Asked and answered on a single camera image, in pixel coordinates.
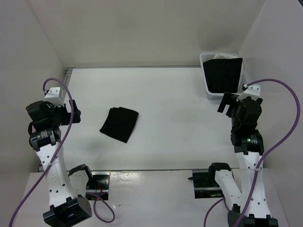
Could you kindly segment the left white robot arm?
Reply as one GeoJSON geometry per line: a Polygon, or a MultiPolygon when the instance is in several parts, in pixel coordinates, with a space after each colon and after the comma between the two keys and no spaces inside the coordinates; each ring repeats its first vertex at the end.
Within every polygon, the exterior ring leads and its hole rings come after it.
{"type": "Polygon", "coordinates": [[[80,165],[68,174],[63,157],[60,126],[68,128],[80,122],[80,110],[70,101],[71,112],[66,105],[54,105],[37,101],[26,107],[31,118],[28,126],[29,145],[39,157],[49,190],[49,210],[43,214],[51,227],[72,227],[92,216],[85,189],[94,184],[94,176],[86,165],[80,165]]]}

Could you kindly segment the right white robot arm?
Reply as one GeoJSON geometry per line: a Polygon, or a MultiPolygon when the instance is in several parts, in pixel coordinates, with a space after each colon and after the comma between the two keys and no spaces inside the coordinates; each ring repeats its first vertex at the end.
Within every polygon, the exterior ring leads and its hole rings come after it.
{"type": "Polygon", "coordinates": [[[228,209],[230,227],[277,227],[278,220],[272,217],[265,195],[261,158],[264,155],[263,138],[257,130],[262,113],[261,98],[248,96],[242,100],[232,93],[225,93],[218,112],[228,106],[231,118],[231,142],[241,172],[241,187],[238,187],[227,163],[212,163],[207,180],[219,186],[228,209]]]}

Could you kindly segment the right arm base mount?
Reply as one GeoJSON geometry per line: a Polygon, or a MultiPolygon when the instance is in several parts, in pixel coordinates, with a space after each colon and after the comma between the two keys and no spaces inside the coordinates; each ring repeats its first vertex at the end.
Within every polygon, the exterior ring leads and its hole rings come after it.
{"type": "Polygon", "coordinates": [[[193,182],[195,199],[223,197],[221,188],[211,180],[206,169],[193,170],[192,176],[188,180],[193,182]]]}

